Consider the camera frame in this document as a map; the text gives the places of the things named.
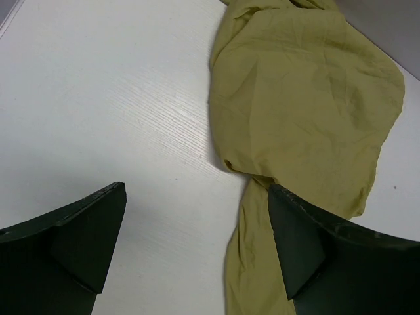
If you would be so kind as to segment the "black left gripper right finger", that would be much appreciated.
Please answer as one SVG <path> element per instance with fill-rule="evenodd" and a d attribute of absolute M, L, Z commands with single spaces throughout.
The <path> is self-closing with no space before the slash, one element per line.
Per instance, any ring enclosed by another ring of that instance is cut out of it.
<path fill-rule="evenodd" d="M 419 313 L 418 241 L 354 224 L 278 184 L 268 211 L 297 314 Z"/>

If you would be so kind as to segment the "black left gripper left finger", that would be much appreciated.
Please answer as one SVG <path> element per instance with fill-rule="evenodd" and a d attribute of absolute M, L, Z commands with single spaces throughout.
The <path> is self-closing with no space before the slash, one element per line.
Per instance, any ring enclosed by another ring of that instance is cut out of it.
<path fill-rule="evenodd" d="M 126 207 L 122 182 L 1 230 L 2 314 L 91 314 Z"/>

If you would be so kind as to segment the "olive yellow jacket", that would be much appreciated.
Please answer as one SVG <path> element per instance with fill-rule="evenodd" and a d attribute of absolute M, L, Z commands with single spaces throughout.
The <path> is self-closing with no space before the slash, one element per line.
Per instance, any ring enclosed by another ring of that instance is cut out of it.
<path fill-rule="evenodd" d="M 225 167 L 249 176 L 226 252 L 228 314 L 293 314 L 268 187 L 351 219 L 364 212 L 404 77 L 334 1 L 227 1 L 209 115 Z"/>

